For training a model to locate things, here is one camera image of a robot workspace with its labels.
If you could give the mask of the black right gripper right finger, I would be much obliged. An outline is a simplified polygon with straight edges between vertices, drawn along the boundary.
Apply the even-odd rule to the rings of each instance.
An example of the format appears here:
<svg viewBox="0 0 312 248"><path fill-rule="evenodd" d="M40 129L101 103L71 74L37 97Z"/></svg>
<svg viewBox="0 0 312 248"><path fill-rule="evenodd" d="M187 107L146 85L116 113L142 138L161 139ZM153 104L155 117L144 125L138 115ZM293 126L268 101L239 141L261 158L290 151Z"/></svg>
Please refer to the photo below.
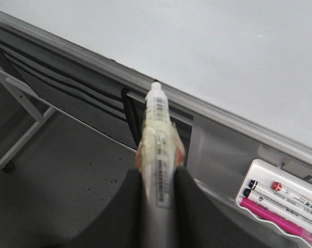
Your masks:
<svg viewBox="0 0 312 248"><path fill-rule="evenodd" d="M183 166L174 173L180 247L264 247L212 203Z"/></svg>

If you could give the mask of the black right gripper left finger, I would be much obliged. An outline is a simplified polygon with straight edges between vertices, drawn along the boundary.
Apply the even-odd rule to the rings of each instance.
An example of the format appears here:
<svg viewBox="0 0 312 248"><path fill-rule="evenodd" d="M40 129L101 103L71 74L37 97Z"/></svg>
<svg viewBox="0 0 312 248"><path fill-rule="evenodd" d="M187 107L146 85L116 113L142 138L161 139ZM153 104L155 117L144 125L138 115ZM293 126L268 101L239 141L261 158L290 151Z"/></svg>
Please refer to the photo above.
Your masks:
<svg viewBox="0 0 312 248"><path fill-rule="evenodd" d="M63 247L139 247L142 187L140 172L128 170L105 209Z"/></svg>

